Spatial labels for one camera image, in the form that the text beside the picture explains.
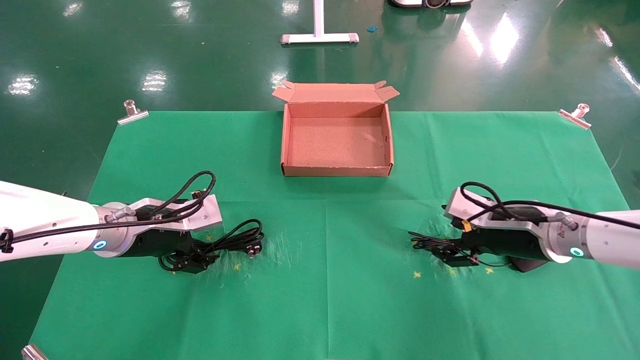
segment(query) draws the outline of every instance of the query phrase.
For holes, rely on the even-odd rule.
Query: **green floor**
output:
[[[401,93],[391,110],[588,103],[600,148],[640,208],[637,0],[475,0],[456,12],[326,0],[327,31],[357,31],[360,43],[291,47],[280,35],[312,30],[311,0],[72,3],[0,5],[3,181],[85,199],[129,98],[150,110],[280,110],[270,93],[283,80],[384,79]],[[11,309],[0,357],[28,340],[59,262],[0,265],[0,307]]]

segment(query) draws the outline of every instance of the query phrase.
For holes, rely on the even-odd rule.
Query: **cable connector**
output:
[[[0,242],[4,241],[2,245],[0,245],[0,251],[4,254],[11,254],[13,252],[13,247],[11,246],[13,243],[13,230],[5,229],[2,234],[0,234]]]
[[[253,259],[254,256],[260,255],[260,250],[262,250],[262,244],[256,244],[246,247],[246,253],[249,255],[249,258]]]

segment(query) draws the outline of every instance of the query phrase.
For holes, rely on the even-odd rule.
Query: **green tablecloth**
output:
[[[198,275],[65,256],[32,342],[51,360],[640,357],[640,272],[454,271],[406,233],[453,235],[440,205],[471,180],[505,200],[627,209],[591,132],[556,113],[394,112],[392,130],[389,178],[285,178],[281,113],[155,112],[119,127],[91,202],[167,199],[209,169],[225,230],[259,218],[266,249]]]

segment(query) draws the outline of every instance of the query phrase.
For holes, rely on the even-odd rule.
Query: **black power cord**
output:
[[[141,226],[141,225],[159,225],[159,224],[166,224],[168,222],[177,222],[177,221],[180,221],[180,220],[184,220],[185,218],[190,217],[191,215],[197,213],[202,208],[202,206],[204,205],[204,199],[211,193],[211,190],[213,189],[213,186],[216,184],[216,176],[211,171],[204,170],[204,171],[201,171],[201,172],[195,174],[194,176],[192,176],[191,179],[189,179],[189,181],[187,181],[187,183],[182,187],[182,189],[180,189],[180,191],[178,193],[176,193],[171,199],[167,200],[162,205],[158,206],[157,208],[155,208],[152,211],[152,212],[155,212],[156,210],[158,210],[158,211],[162,210],[167,205],[169,205],[173,201],[177,200],[177,198],[180,197],[180,195],[182,195],[182,193],[186,190],[186,188],[188,188],[189,185],[191,183],[193,183],[193,181],[195,179],[197,179],[197,178],[199,178],[200,176],[203,176],[203,175],[211,176],[211,182],[207,186],[207,189],[204,190],[203,192],[201,192],[201,194],[198,196],[196,201],[194,201],[190,205],[184,206],[183,208],[179,209],[179,213],[182,213],[183,211],[186,211],[188,209],[191,210],[191,211],[189,211],[189,212],[187,212],[185,214],[178,215],[178,216],[175,216],[175,215],[167,216],[167,215],[171,214],[171,213],[169,213],[169,214],[165,214],[165,216],[163,216],[162,218],[157,219],[157,220],[137,220],[137,221],[130,221],[130,222],[112,222],[112,223],[108,223],[108,224],[81,225],[81,226],[64,227],[64,228],[60,228],[60,229],[53,229],[53,230],[46,230],[46,231],[38,231],[36,233],[15,236],[15,237],[12,238],[12,243],[20,243],[22,241],[33,240],[33,239],[37,239],[37,238],[43,238],[43,237],[46,237],[46,236],[77,233],[79,231],[112,229],[112,228],[115,228],[115,227],[132,227],[132,226]],[[7,241],[8,240],[5,240],[4,238],[0,238],[0,247],[1,248],[5,248],[7,246],[7,244],[8,244]]]
[[[251,223],[257,226],[236,234],[240,228]],[[199,264],[207,268],[220,257],[216,251],[243,251],[251,257],[259,254],[262,250],[262,239],[264,239],[262,222],[257,219],[250,219],[239,224],[213,243],[194,241],[188,253],[178,250],[158,258],[158,263],[161,268],[171,272],[181,271],[190,264]]]
[[[413,244],[413,248],[417,250],[426,250],[433,253],[434,250],[438,249],[450,249],[451,251],[460,253],[468,257],[469,259],[473,258],[473,261],[484,266],[489,266],[490,268],[501,268],[503,266],[509,266],[509,264],[496,265],[485,263],[484,261],[478,259],[477,256],[474,257],[472,254],[467,254],[459,246],[456,246],[453,241],[448,239],[434,238],[432,236],[426,236],[420,233],[415,233],[413,231],[409,231],[409,235],[413,236],[413,238],[411,238],[411,243]]]

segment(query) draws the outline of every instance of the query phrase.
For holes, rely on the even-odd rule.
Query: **open cardboard box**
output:
[[[273,95],[287,103],[282,127],[285,176],[389,176],[394,165],[386,101],[399,95],[376,84],[284,82]]]

